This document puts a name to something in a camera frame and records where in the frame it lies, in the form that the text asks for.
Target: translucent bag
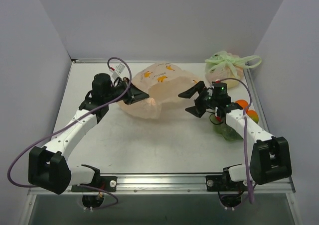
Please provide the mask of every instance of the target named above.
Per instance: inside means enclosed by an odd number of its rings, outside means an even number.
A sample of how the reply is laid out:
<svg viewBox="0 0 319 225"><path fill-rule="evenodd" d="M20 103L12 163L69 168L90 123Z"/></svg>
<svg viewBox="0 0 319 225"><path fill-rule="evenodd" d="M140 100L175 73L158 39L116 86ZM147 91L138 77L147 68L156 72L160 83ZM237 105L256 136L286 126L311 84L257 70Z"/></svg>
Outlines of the translucent bag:
<svg viewBox="0 0 319 225"><path fill-rule="evenodd" d="M258 59L254 65L247 66L245 63ZM240 58L237 55L220 51L214 54L211 58L205 60L205 77L209 83L221 80L224 78L242 79L244 76L244 69L257 67L261 62L261 57L257 55ZM238 85L239 82L235 80L224 81L227 88L232 88Z"/></svg>
<svg viewBox="0 0 319 225"><path fill-rule="evenodd" d="M159 118L162 104L182 101L178 94L201 79L171 63L155 63L132 78L132 83L150 98L132 105L118 102L122 110L140 118Z"/></svg>

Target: white wall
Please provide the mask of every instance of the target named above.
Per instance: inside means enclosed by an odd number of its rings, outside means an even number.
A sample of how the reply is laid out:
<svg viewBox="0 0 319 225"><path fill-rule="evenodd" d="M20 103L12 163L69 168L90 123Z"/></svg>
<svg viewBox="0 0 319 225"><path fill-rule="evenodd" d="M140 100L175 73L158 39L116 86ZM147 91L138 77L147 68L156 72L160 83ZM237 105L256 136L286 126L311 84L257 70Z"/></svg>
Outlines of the white wall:
<svg viewBox="0 0 319 225"><path fill-rule="evenodd" d="M27 189L11 161L52 131L71 61L39 0L0 0L0 224L16 224ZM27 156L13 178L27 183Z"/></svg>
<svg viewBox="0 0 319 225"><path fill-rule="evenodd" d="M254 73L269 129L290 143L305 225L319 221L319 0L284 0L259 44Z"/></svg>
<svg viewBox="0 0 319 225"><path fill-rule="evenodd" d="M283 0L40 0L71 58L252 54Z"/></svg>

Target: label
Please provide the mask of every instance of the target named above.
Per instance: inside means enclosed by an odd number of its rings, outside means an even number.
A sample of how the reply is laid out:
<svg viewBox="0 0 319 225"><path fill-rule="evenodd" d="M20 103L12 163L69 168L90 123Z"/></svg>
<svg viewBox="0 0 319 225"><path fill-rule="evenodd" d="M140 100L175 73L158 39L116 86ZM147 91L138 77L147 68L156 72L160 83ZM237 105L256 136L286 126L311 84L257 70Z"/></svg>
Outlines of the label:
<svg viewBox="0 0 319 225"><path fill-rule="evenodd" d="M120 63L119 65L117 65L117 67L115 68L115 71L118 72L119 74L121 74L124 70L125 66Z"/></svg>
<svg viewBox="0 0 319 225"><path fill-rule="evenodd" d="M113 80L117 79L118 77L121 77L121 74L120 74L120 73L118 73L116 70L115 70L115 71L113 71L113 74L112 74L112 78L113 78Z"/></svg>

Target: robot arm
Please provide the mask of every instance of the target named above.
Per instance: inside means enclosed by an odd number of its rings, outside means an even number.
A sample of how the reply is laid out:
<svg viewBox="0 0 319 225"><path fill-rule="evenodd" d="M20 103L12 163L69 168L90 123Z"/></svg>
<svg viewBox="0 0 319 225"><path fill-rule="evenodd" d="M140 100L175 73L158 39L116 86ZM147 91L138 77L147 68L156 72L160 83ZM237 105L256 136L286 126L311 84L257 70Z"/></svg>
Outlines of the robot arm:
<svg viewBox="0 0 319 225"><path fill-rule="evenodd" d="M102 107L121 95L127 88L128 79L120 79L117 86L113 86L108 74L97 74L92 82L92 90L88 92L84 102L80 105L72 120L77 123L63 131L42 148L34 147L29 153L29 183L61 194L70 185L89 184L93 187L101 186L100 170L89 165L79 164L69 168L68 157L86 133L96 126L109 107ZM119 100L130 105L148 98L149 95L131 84L126 94ZM93 109L97 109L79 120Z"/></svg>
<svg viewBox="0 0 319 225"><path fill-rule="evenodd" d="M202 117L207 109L212 109L215 115L244 137L245 119L243 108L232 103L227 94L227 84L216 82L212 88L207 88L203 81L179 94L181 98L191 98L196 92L195 106L185 110L196 117ZM252 119L247 119L247 154L251 178L259 185L270 183L291 176L291 162L288 142L276 138L264 131ZM246 180L245 164L233 165L223 169L225 177L233 182Z"/></svg>

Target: orange ball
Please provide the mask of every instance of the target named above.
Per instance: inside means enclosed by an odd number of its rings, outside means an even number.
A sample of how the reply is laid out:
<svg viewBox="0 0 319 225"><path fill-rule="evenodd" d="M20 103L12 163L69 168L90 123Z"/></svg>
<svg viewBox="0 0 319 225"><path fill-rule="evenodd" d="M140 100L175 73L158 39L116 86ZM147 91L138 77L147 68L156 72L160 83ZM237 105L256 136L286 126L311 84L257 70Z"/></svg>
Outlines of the orange ball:
<svg viewBox="0 0 319 225"><path fill-rule="evenodd" d="M247 109L246 109L246 112L248 111L248 106L249 106L249 104L248 104L248 102L247 101L245 101L245 100L237 100L237 101L235 101L237 104L239 104L243 109L245 109L246 107L247 107Z"/></svg>
<svg viewBox="0 0 319 225"><path fill-rule="evenodd" d="M249 110L247 111L247 115L255 122L258 123L259 122L259 117L257 112L255 112L254 110Z"/></svg>

